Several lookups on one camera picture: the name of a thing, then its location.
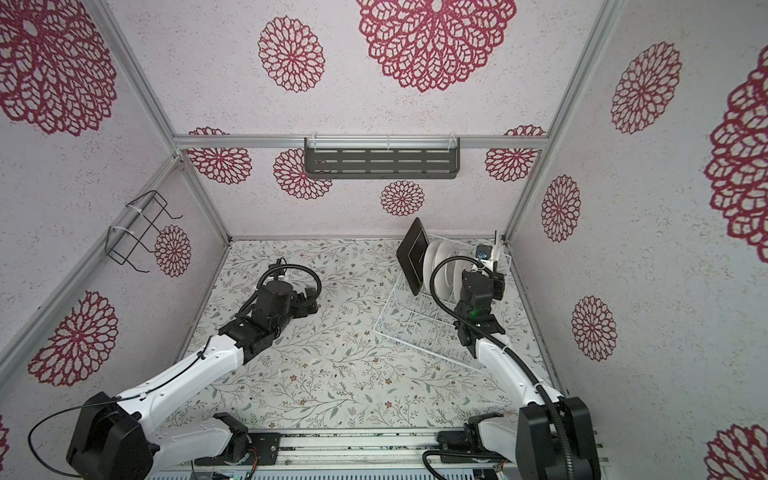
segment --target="floral tablecloth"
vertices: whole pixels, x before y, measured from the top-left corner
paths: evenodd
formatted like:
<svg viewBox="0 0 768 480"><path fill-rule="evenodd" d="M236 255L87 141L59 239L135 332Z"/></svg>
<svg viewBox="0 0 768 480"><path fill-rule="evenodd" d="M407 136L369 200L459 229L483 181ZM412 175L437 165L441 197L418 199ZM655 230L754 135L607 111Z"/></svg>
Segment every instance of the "floral tablecloth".
<svg viewBox="0 0 768 480"><path fill-rule="evenodd" d="M229 412L251 428L352 429L460 426L480 412L510 411L503 391L466 369L378 336L373 326L400 274L399 240L233 242L188 352L230 320L279 257L323 281L319 312L295 319L274 345L197 394L165 422L186 425ZM311 279L289 273L295 284ZM518 353L548 375L508 276L494 313Z"/></svg>

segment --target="wall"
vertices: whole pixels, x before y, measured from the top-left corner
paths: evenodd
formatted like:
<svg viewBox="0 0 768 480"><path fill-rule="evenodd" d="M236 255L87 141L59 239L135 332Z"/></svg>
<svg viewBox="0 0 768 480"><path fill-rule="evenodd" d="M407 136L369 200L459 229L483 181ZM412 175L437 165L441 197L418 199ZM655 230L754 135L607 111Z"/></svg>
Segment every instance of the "wall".
<svg viewBox="0 0 768 480"><path fill-rule="evenodd" d="M85 18L79 4L52 5L47 19L16 3L0 17L12 53L0 86L0 349L167 158L90 20L70 27L65 56L82 70L35 80L66 68L66 34L45 22Z"/></svg>
<svg viewBox="0 0 768 480"><path fill-rule="evenodd" d="M513 238L617 478L768 475L767 19L629 2Z"/></svg>
<svg viewBox="0 0 768 480"><path fill-rule="evenodd" d="M158 191L168 200L168 212L182 216L172 220L161 214L160 239L156 232L147 234L149 247L165 253L159 260L141 247L131 254L131 262L149 273L108 260L26 371L4 388L0 428L8 431L0 445L9 448L3 454L0 446L0 478L49 476L26 442L38 420L100 391L116 395L174 362L174 353L197 320L195 306L207 294L206 282L222 246L179 171ZM154 216L152 207L147 215ZM138 220L132 230L146 227ZM133 241L122 240L117 249L126 253L132 246ZM35 433L42 458L66 472L71 472L65 454L76 421L76 412L60 415Z"/></svg>
<svg viewBox="0 0 768 480"><path fill-rule="evenodd" d="M110 3L179 133L544 134L601 0ZM433 233L492 234L534 158L463 151L455 180L331 185L300 155L190 154L246 237L401 234L415 215Z"/></svg>

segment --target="black cable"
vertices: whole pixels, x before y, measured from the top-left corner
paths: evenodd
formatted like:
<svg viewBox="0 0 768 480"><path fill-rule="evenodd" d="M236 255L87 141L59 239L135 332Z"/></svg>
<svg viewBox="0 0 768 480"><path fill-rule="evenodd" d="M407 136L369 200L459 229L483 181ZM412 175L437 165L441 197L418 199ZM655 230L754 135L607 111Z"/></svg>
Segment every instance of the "black cable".
<svg viewBox="0 0 768 480"><path fill-rule="evenodd" d="M558 409L554 406L552 399L549 398L547 391L545 390L544 386L541 385L541 382L539 381L539 379L531 371L531 369L528 368L525 362L523 362L522 359L512 349L506 346L501 340L496 339L495 337L487 334L486 332L483 332L474 323L461 318L459 315L457 315L455 312L453 312L451 309L445 306L445 304L435 294L435 278L437 277L438 270L440 270L440 268L442 268L447 263L450 263L456 260L469 260L470 262L473 262L475 265L477 265L478 268L487 270L486 268L483 267L483 264L480 260L477 260L471 257L456 256L456 257L446 258L442 262L438 263L438 265L432 271L432 275L429 277L429 292L432 295L432 299L435 301L435 303L437 303L437 306L439 306L447 314L457 319L461 324L474 330L479 335L486 338L489 342L496 345L498 348L502 349L507 355L512 357L515 363L517 363L518 366L522 369L525 376L527 376L528 380L530 380L531 383L535 386L536 392L544 401L544 405L547 408L547 411L549 412L549 416L551 417L552 423L554 423L554 430L557 432L558 437L560 438L560 444L562 445L562 448L563 448L563 459L565 460L565 476L568 480L574 480L575 474L574 474L573 454L571 452L571 443L568 441L568 436L565 433L565 425L563 425L563 420L560 418L560 413L558 412Z"/></svg>
<svg viewBox="0 0 768 480"><path fill-rule="evenodd" d="M317 284L317 291L315 291L315 294L303 302L296 302L295 306L301 307L301 306L310 305L312 302L314 302L320 297L320 290L323 288L323 284L320 282L320 277L317 276L317 273L315 273L315 270L312 270L308 266L297 265L295 263L283 263L282 265L273 266L272 268L264 272L261 278L259 278L259 282L256 284L256 291L253 292L253 294L248 298L248 300L246 300L245 303L243 303L243 306L240 307L239 310L237 310L237 315L239 316L247 315L247 313L245 313L245 310L251 305L251 303L253 303L256 297L259 296L259 288L261 288L261 286L264 284L264 280L266 280L266 278L270 274L275 273L278 270L287 270L287 269L301 270L303 272L307 272L315 280L315 283Z"/></svg>
<svg viewBox="0 0 768 480"><path fill-rule="evenodd" d="M505 458L498 453L467 453L467 452L453 452L452 450L426 450L422 453L422 462L429 473L433 474L437 480L446 480L446 478L440 475L430 464L427 462L427 457L434 455L450 455L452 457L466 457L466 458L487 458L488 460L504 460Z"/></svg>
<svg viewBox="0 0 768 480"><path fill-rule="evenodd" d="M155 387L155 388L153 388L153 389L151 389L151 390L147 390L146 392L142 392L142 393L139 393L139 394L137 394L137 395L134 395L134 396L129 396L129 397L125 398L125 399L121 399L121 398L117 397L117 398L115 398L115 399L112 399L112 400L110 400L109 402L100 402L100 403L87 403L87 404L84 404L84 405L80 405L80 406L76 406L76 407L70 407L70 408L68 408L68 409L60 410L60 411L58 411L58 412L56 412L56 413L53 413L53 414L50 414L50 415L48 415L47 417L45 417L44 419L42 419L40 422L37 422L37 423L35 424L35 426L33 426L33 427L31 428L31 430L29 431L29 433L27 434L27 445L29 445L29 451L30 451L30 452L32 452L32 455L35 457L35 459L36 459L38 462L40 462L40 465L43 465L44 467L46 467L46 468L47 468L48 470L50 470L51 472L54 472L54 473L58 473L59 475L63 475L64 477L70 477L70 478L81 478L81 476L80 476L80 475L75 475L75 474L72 474L72 473L62 472L61 470L57 470L56 468L53 468L53 467L51 467L49 464L45 463L45 461L44 461L44 460L43 460L43 459L40 457L40 455L38 455L38 453L37 453L37 450L35 450L35 447L34 447L34 446L33 446L33 444L32 444L32 434L33 434L33 433L35 433L35 430L37 430L37 429L38 429L38 427L39 427L40 425L42 425L43 423L45 423L45 422L47 422L48 420L50 420L50 419L54 418L55 416L59 416L59 415L61 415L62 413L71 412L72 410L79 410L79 409L84 409L85 407L94 407L94 406L104 406L104 405L111 405L111 404L113 404L113 403L118 403L118 402L125 402L125 401L127 401L127 400L134 400L134 399L138 399L138 398L140 398L142 395L145 395L145 394L147 394L147 393L152 393L152 392L154 392L155 390L157 390L157 389L159 389L159 388L162 388L162 387L166 386L168 383L170 383L170 382L173 382L175 379L177 379L177 378L178 378L178 377L179 377L179 376L180 376L182 373L184 373L184 372L186 372L187 370L189 370L189 369L191 368L191 366L192 366L192 365L194 365L194 364L197 362L197 360L200 360L200 359L205 359L205 355L204 355L204 353L205 353L205 351L208 349L208 345L210 344L210 339L212 339L212 338L213 338L213 336L209 336L209 337L208 337L208 341L207 341L207 342L205 342L205 347L203 347L202 351L200 351L200 352L198 352L198 353L197 353L197 358L196 358L196 359L195 359L195 360L194 360L194 361L193 361L193 362L192 362L192 363L191 363L189 366L187 366L187 368L185 368L185 369L181 370L179 373L177 373L176 375L174 375L174 376L173 376L173 377L172 377L170 380L168 380L167 382L163 383L163 384L162 384L162 385L160 385L160 386L157 386L157 387Z"/></svg>

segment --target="white plate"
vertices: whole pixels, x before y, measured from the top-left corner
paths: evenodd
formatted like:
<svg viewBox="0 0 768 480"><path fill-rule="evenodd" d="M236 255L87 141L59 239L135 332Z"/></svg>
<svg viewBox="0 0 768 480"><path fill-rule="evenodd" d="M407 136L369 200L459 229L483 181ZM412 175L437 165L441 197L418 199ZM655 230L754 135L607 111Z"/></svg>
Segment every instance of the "white plate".
<svg viewBox="0 0 768 480"><path fill-rule="evenodd" d="M472 262L469 260L456 260L453 270L453 301L458 303L462 295L462 272L472 269Z"/></svg>
<svg viewBox="0 0 768 480"><path fill-rule="evenodd" d="M440 262L448 257L453 257L454 255L456 255L456 250L453 248L453 242L448 242L445 240L442 241L440 243L440 247L437 249L437 253L435 254L434 266L438 266ZM437 276L435 277L435 293L437 293L437 296L443 300L447 300L451 296L451 285L453 284L453 263L454 262L451 262L448 265L444 265L443 268L437 272Z"/></svg>
<svg viewBox="0 0 768 480"><path fill-rule="evenodd" d="M429 277L432 275L432 267L435 264L435 254L437 253L437 248L439 246L440 242L432 242L429 244L427 251L424 253L424 267L422 268L422 275L424 276L424 291L427 293L429 293Z"/></svg>

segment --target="red floral medallion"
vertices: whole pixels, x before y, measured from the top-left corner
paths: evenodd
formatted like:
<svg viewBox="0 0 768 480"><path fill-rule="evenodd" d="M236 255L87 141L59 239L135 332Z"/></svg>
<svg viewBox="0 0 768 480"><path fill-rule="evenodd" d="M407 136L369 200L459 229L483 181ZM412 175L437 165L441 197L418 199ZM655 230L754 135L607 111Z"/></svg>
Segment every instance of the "red floral medallion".
<svg viewBox="0 0 768 480"><path fill-rule="evenodd" d="M218 128L196 128L190 135L228 135ZM187 155L197 171L220 184L238 184L250 175L245 148L189 148Z"/></svg>
<svg viewBox="0 0 768 480"><path fill-rule="evenodd" d="M768 432L760 425L731 425L707 442L707 480L765 480L768 478Z"/></svg>
<svg viewBox="0 0 768 480"><path fill-rule="evenodd" d="M555 178L541 202L541 225L553 242L568 238L581 214L581 199L576 182L568 175Z"/></svg>
<svg viewBox="0 0 768 480"><path fill-rule="evenodd" d="M266 73L288 91L307 91L325 71L323 47L310 27L294 18L275 18L259 39L259 58Z"/></svg>
<svg viewBox="0 0 768 480"><path fill-rule="evenodd" d="M2 424L0 415L0 472L2 472L2 461L5 460L6 453L8 453L8 429Z"/></svg>
<svg viewBox="0 0 768 480"><path fill-rule="evenodd" d="M579 300L571 319L571 330L578 348L589 358L606 360L616 348L616 322L608 306L599 298Z"/></svg>
<svg viewBox="0 0 768 480"><path fill-rule="evenodd" d="M304 150L300 148L281 152L275 159L273 174L280 188L304 200L322 197L333 185L332 180L313 180L307 177Z"/></svg>
<svg viewBox="0 0 768 480"><path fill-rule="evenodd" d="M723 123L710 135L710 206L728 219L728 235L757 248L768 263L768 47L757 68L728 95Z"/></svg>
<svg viewBox="0 0 768 480"><path fill-rule="evenodd" d="M111 116L117 72L77 0L0 2L0 102L8 118L78 136Z"/></svg>
<svg viewBox="0 0 768 480"><path fill-rule="evenodd" d="M546 133L541 127L520 125L504 135L541 136ZM485 154L485 169L496 180L519 180L528 176L537 155L538 151L533 148L493 148Z"/></svg>
<svg viewBox="0 0 768 480"><path fill-rule="evenodd" d="M382 207L397 217L407 217L419 211L424 204L424 190L413 182L398 180L384 187Z"/></svg>
<svg viewBox="0 0 768 480"><path fill-rule="evenodd" d="M109 300L99 292L85 292L27 370L40 383L73 386L109 359L117 336L118 318Z"/></svg>
<svg viewBox="0 0 768 480"><path fill-rule="evenodd" d="M680 52L662 41L639 54L616 85L611 115L616 129L633 134L664 113L680 83Z"/></svg>
<svg viewBox="0 0 768 480"><path fill-rule="evenodd" d="M357 0L360 33L382 73L402 87L445 90L488 63L514 0Z"/></svg>
<svg viewBox="0 0 768 480"><path fill-rule="evenodd" d="M168 276L180 276L190 266L192 249L187 234L176 225L167 225L154 242L154 259Z"/></svg>

